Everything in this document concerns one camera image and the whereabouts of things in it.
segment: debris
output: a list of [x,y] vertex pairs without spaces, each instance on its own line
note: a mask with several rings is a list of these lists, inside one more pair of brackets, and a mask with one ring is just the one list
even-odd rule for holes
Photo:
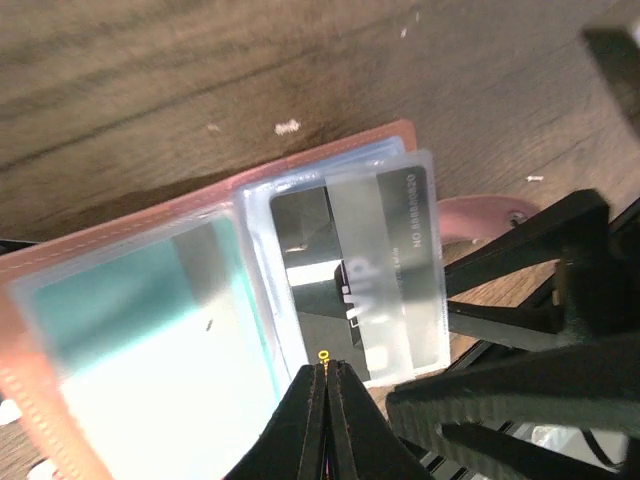
[[284,135],[285,133],[293,133],[300,130],[300,122],[295,119],[289,120],[287,123],[278,123],[274,131],[276,135]]

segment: black card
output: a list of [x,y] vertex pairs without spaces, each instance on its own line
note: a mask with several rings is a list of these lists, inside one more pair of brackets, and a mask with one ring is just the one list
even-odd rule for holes
[[[438,288],[433,277],[426,173],[416,166],[378,174],[376,180],[387,229],[380,233],[388,235],[402,312],[420,315],[422,304]],[[353,191],[357,195],[355,183]],[[317,361],[319,352],[326,350],[330,358],[350,363],[367,381],[371,375],[339,241],[349,232],[336,230],[334,209],[338,208],[344,206],[332,204],[326,187],[280,195],[271,202],[309,360]]]

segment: wood grain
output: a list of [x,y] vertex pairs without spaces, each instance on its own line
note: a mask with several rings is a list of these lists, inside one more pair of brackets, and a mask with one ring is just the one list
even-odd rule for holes
[[[54,238],[401,117],[440,197],[544,207],[595,187],[619,212],[640,194],[640,149],[578,40],[612,3],[9,0],[0,237]],[[300,130],[276,135],[291,118]],[[515,305],[550,271],[464,299]],[[454,336],[454,357],[472,343]],[[24,478],[37,453],[21,430],[0,446],[0,479]]]

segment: stitching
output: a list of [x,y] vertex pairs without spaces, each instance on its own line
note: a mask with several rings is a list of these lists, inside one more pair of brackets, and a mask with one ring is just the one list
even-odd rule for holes
[[11,370],[9,368],[2,368],[2,372],[5,373],[4,380],[7,385],[7,390],[15,394],[16,399],[19,399],[18,405],[22,410],[23,415],[27,415],[28,417],[30,417],[33,424],[42,432],[42,436],[44,437],[45,441],[49,443],[52,451],[56,455],[56,462],[62,462],[62,465],[66,467],[66,469],[71,474],[71,478],[82,480],[82,475],[80,475],[80,472],[73,464],[73,461],[65,451],[64,446],[55,437],[47,422],[44,421],[43,415],[38,412],[38,409],[35,407],[33,401],[31,401],[24,392],[24,386],[22,382],[20,382],[14,375],[11,375]]
[[[320,160],[324,160],[327,157],[334,155],[335,153],[338,152],[344,152],[346,150],[348,150],[349,148],[355,147],[355,146],[360,146],[363,145],[365,143],[371,143],[374,140],[378,140],[380,138],[383,138],[385,136],[388,136],[387,131],[390,130],[392,127],[389,126],[387,128],[381,129],[380,133],[377,135],[369,135],[369,136],[365,136],[360,140],[357,141],[352,141],[352,142],[348,142],[346,144],[342,144],[340,146],[336,146],[332,149],[329,149],[327,151],[324,152],[324,155],[321,159],[316,159],[316,161],[320,161]],[[291,162],[289,162],[287,159],[284,159],[287,163],[286,165],[289,166],[291,165]],[[311,158],[308,162],[306,163],[311,163],[312,161],[314,161],[313,158]],[[247,182],[243,182],[243,184],[247,184],[251,181],[253,181],[256,176],[259,174],[259,171],[254,172],[252,175],[249,176],[249,179]],[[185,205],[182,207],[184,209],[189,209],[193,206],[197,206],[197,205],[202,205],[204,203],[206,203],[206,201],[208,199],[210,199],[212,196],[214,196],[214,194],[212,193],[208,193],[203,197],[198,197],[193,201],[187,202],[185,203]],[[73,252],[75,250],[93,245],[95,243],[100,242],[101,240],[105,240],[109,237],[113,237],[114,235],[118,235],[120,233],[125,233],[128,232],[130,230],[133,229],[137,229],[138,227],[141,227],[143,225],[147,225],[153,221],[156,220],[160,220],[162,218],[166,218],[169,217],[171,215],[175,215],[176,214],[176,209],[170,209],[169,211],[166,212],[162,212],[161,214],[157,214],[157,215],[153,215],[152,217],[149,217],[147,220],[145,220],[144,222],[140,222],[140,223],[136,223],[134,225],[130,225],[128,227],[122,228],[122,229],[118,229],[118,230],[114,230],[112,232],[109,232],[108,234],[105,235],[101,235],[100,237],[97,237],[93,240],[90,240],[88,242],[85,243],[81,243],[78,245],[74,245],[73,247],[70,248],[65,248],[59,252],[54,252],[54,253],[50,253],[48,255],[43,255],[41,257],[37,257],[34,260],[30,260],[28,262],[23,262],[17,265],[9,265],[6,268],[0,270],[0,274],[8,272],[10,270],[15,270],[27,265],[33,265],[35,263],[41,262],[45,259],[48,258],[54,258],[57,256],[60,256],[62,254],[65,253],[69,253],[69,252]],[[182,219],[180,221],[177,222],[172,222],[169,225],[165,225],[165,228],[168,228],[169,226],[173,226],[173,225],[177,225],[180,224],[184,221],[186,221],[187,218]],[[7,384],[7,387],[9,390],[11,390],[13,392],[13,394],[15,395],[15,398],[22,404],[21,405],[21,409],[24,408],[24,412],[26,413],[26,415],[28,417],[30,417],[31,421],[33,422],[33,424],[40,430],[40,432],[42,433],[42,436],[44,437],[44,439],[49,443],[49,445],[52,447],[52,451],[55,452],[56,454],[56,461],[61,461],[62,462],[62,466],[65,467],[66,470],[69,471],[69,473],[71,474],[71,477],[77,480],[82,480],[82,475],[80,474],[79,470],[76,468],[76,465],[74,464],[74,462],[71,460],[69,454],[66,452],[64,445],[60,442],[60,440],[58,440],[57,436],[55,435],[55,432],[49,427],[49,425],[47,424],[46,421],[44,421],[44,416],[38,413],[38,409],[35,407],[34,403],[32,400],[30,400],[28,394],[25,392],[24,390],[24,386],[22,384],[22,382],[20,382],[14,375],[11,374],[11,370],[9,368],[3,367],[2,366],[2,362],[0,360],[0,372],[2,372],[2,376],[4,377],[5,383]]]
[[[156,227],[153,231],[157,234],[157,233],[161,233],[164,232],[165,230],[168,230],[172,227],[181,225],[185,222],[188,222],[190,220],[193,220],[194,218],[197,218],[200,214],[193,214],[193,215],[187,215],[185,217],[179,218],[177,220],[174,220],[173,222],[169,222],[166,223],[160,227]],[[144,235],[146,232],[142,231],[140,233],[138,233],[138,235]],[[108,255],[110,253],[112,253],[113,251],[117,251],[122,249],[123,247],[128,246],[131,243],[134,243],[137,240],[137,236],[132,236],[129,237],[127,239],[123,239],[117,243],[113,243],[111,245],[106,245],[105,247],[103,247],[102,250],[100,250],[99,253],[99,258],[102,258],[104,255]],[[57,265],[57,267],[60,269],[59,273],[62,275],[67,275],[69,273],[74,273],[74,267],[76,267],[79,263],[81,263],[79,257],[76,258],[72,258],[70,260],[68,260],[68,262],[66,264],[64,264],[64,266],[61,266],[60,264]]]
[[[340,370],[342,370],[342,365],[338,366],[336,365],[336,377],[338,377],[338,375],[340,375],[341,372],[338,371],[338,368],[340,368]],[[352,441],[351,441],[351,430],[350,430],[350,425],[349,422],[347,422],[347,417],[344,414],[344,397],[342,395],[342,383],[336,379],[336,389],[338,390],[338,397],[340,398],[340,411],[338,412],[340,414],[340,417],[342,420],[344,420],[344,425],[345,425],[345,433],[347,435],[347,439],[349,440],[349,445],[352,445]]]
[[[352,142],[348,142],[346,144],[335,146],[335,147],[323,152],[324,155],[323,155],[322,160],[325,160],[327,157],[329,157],[331,155],[334,155],[334,154],[336,154],[338,152],[344,152],[345,150],[347,150],[349,148],[360,146],[360,145],[363,145],[365,143],[370,143],[370,142],[372,142],[374,140],[378,140],[380,138],[386,137],[386,136],[388,136],[388,134],[386,132],[389,129],[390,129],[390,127],[385,128],[383,131],[381,131],[377,135],[367,136],[367,137],[362,138],[360,140],[355,140],[355,141],[352,141]],[[286,158],[284,160],[287,162],[287,165],[290,165],[289,160],[287,160]],[[302,164],[296,164],[296,168],[300,167],[300,166],[302,166]],[[257,169],[258,169],[258,171],[253,172],[253,174],[251,174],[245,180],[245,182],[243,182],[243,184],[246,185],[247,183],[252,182],[252,181],[255,180],[255,178],[260,174],[260,171],[259,171],[260,167],[257,167]],[[235,185],[233,183],[231,183],[231,184],[233,186],[235,186],[235,187],[239,187],[239,186],[242,185],[242,184]],[[186,203],[182,208],[189,209],[189,208],[191,208],[193,206],[201,205],[201,204],[205,203],[212,196],[214,196],[214,194],[208,193],[204,197],[198,197],[195,200]],[[167,212],[162,212],[160,214],[157,214],[157,215],[154,215],[152,217],[149,217],[144,222],[136,223],[136,224],[130,225],[130,226],[125,227],[125,228],[114,230],[112,232],[109,232],[109,233],[107,233],[105,235],[101,235],[100,237],[94,238],[93,240],[90,240],[90,241],[85,242],[85,243],[80,243],[80,244],[74,245],[73,247],[65,248],[64,250],[61,250],[61,251],[58,251],[58,252],[54,252],[54,253],[50,253],[48,255],[43,255],[41,257],[37,257],[37,258],[35,258],[33,260],[29,260],[28,262],[19,263],[17,265],[9,265],[9,266],[3,268],[2,270],[0,270],[0,274],[6,273],[8,271],[15,270],[15,269],[18,269],[18,268],[21,268],[21,267],[26,267],[28,265],[33,265],[33,264],[39,263],[39,262],[41,262],[43,260],[46,260],[46,259],[49,259],[49,258],[58,257],[58,256],[63,255],[65,253],[73,252],[75,250],[78,250],[78,249],[81,249],[81,248],[84,248],[84,247],[88,247],[88,246],[93,245],[95,243],[98,243],[98,242],[100,242],[102,240],[105,240],[105,239],[107,239],[109,237],[113,237],[113,236],[121,234],[121,233],[126,233],[128,231],[131,231],[133,229],[137,229],[138,227],[142,227],[142,226],[147,225],[147,224],[149,224],[151,222],[154,222],[156,220],[161,220],[161,219],[169,217],[171,215],[175,215],[175,211],[174,210],[169,210]]]

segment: black plastic part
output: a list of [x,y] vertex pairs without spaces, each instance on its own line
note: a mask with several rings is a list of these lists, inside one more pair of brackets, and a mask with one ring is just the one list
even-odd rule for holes
[[431,479],[431,475],[393,434],[353,368],[329,362],[327,373],[330,444],[338,480]]
[[624,459],[620,478],[622,480],[637,480],[640,478],[640,440],[636,438],[629,439],[627,456]]
[[[582,232],[585,235],[601,224],[602,202],[593,201],[593,195],[581,197],[590,201],[583,205],[582,220],[574,226],[590,225]],[[589,221],[589,211],[599,219]],[[509,355],[513,359],[462,371],[454,366],[452,371],[400,386],[390,394],[387,412],[394,432],[415,449],[430,452],[422,463],[428,464],[436,479],[471,478],[471,472],[456,468],[458,465],[495,479],[612,478],[614,474],[609,471],[549,453],[499,432],[511,433],[512,426],[531,422],[602,428],[640,436],[640,384],[636,380],[640,375],[640,333],[635,333],[640,299],[639,225],[640,201],[636,201],[613,222],[611,229],[605,228],[606,242],[601,234],[594,235],[600,238],[596,242],[591,241],[593,237],[581,241],[577,235],[580,232],[567,234],[570,248],[561,249],[560,253],[569,268],[559,269],[553,280],[525,302],[526,309],[450,303],[454,313],[480,319],[481,325],[471,325],[477,330],[476,336],[483,337],[483,333],[489,332],[484,338],[495,341],[496,335],[500,335],[502,339],[497,340],[503,345],[527,348],[531,347],[531,340],[526,339],[530,327],[535,333],[556,335],[558,339],[563,338],[556,332],[561,334],[568,329],[573,335],[564,339],[576,345],[526,353],[482,342],[476,347],[480,350],[478,358],[471,364],[477,364],[479,358],[495,349],[499,356]],[[504,239],[500,244],[509,250]],[[487,251],[489,256],[494,255],[491,249],[486,249],[483,255]],[[478,258],[481,264],[486,257]],[[486,278],[491,272],[483,275]],[[599,277],[589,282],[594,276]],[[560,307],[552,303],[551,293],[557,287]],[[510,316],[518,310],[523,313],[515,318]],[[490,322],[493,331],[483,322]],[[515,328],[522,331],[514,339]],[[634,443],[629,445],[628,460]],[[434,458],[434,453],[446,460]],[[625,475],[640,478],[640,471],[633,470],[632,463],[625,462]]]
[[31,247],[35,245],[35,242],[24,242],[21,240],[3,240],[0,239],[0,255],[4,255],[6,253],[17,252],[18,250],[22,250],[23,248]]
[[457,295],[541,262],[558,260],[559,305],[545,309],[449,302],[450,329],[508,347],[539,351],[628,332],[638,325],[637,269],[610,248],[609,206],[595,190],[563,198],[445,269]]
[[609,458],[609,455],[602,449],[595,435],[590,430],[582,430],[580,432],[585,443],[589,447],[589,450],[593,452],[598,461],[607,468],[619,469],[622,466],[622,462],[614,462]]
[[350,365],[304,366],[227,480],[429,480]]
[[225,479],[322,478],[325,400],[324,370],[300,368],[263,434]]

